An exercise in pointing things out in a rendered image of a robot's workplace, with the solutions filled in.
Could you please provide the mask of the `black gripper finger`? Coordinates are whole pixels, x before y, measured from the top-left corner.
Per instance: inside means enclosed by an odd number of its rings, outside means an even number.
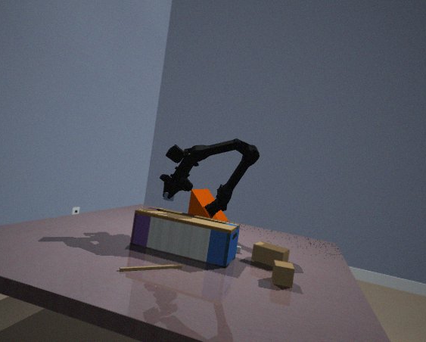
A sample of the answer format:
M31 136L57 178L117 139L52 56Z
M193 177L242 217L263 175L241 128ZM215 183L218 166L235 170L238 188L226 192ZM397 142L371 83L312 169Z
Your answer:
M164 188L163 188L163 197L164 197L164 193L165 192L169 192L169 190L171 189L172 184L169 183L167 180L163 180L164 181Z
M170 199L173 195L175 195L178 191L182 191L184 188L180 186L178 183L173 182L171 189L169 190L168 199Z

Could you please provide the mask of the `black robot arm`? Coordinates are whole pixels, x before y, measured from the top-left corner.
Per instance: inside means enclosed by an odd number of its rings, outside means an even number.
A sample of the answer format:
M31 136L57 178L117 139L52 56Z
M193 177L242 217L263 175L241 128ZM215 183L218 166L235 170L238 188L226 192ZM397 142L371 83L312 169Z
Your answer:
M199 161L214 154L233 150L239 151L243 156L227 183L225 185L221 184L217 189L216 199L205 206L212 217L220 210L227 210L227 203L232 197L235 186L238 184L247 168L253 165L260 157L257 147L235 138L231 141L224 141L214 145L195 145L185 150L174 145L166 153L166 156L175 163L179 163L183 159L179 165L185 167L190 172L193 166L199 166Z

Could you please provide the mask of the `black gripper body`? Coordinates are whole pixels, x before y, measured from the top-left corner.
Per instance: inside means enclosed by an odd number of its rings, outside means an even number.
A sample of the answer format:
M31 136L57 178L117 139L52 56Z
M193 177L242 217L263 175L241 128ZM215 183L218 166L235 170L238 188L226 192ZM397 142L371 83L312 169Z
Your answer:
M173 182L176 182L183 188L185 188L186 186L187 190L191 191L193 188L193 184L186 179L187 176L190 176L189 170L180 165L178 167L176 166L175 169L176 171L174 172L174 174L170 175L172 178L166 174L163 174L161 175L160 179L167 180L171 184Z

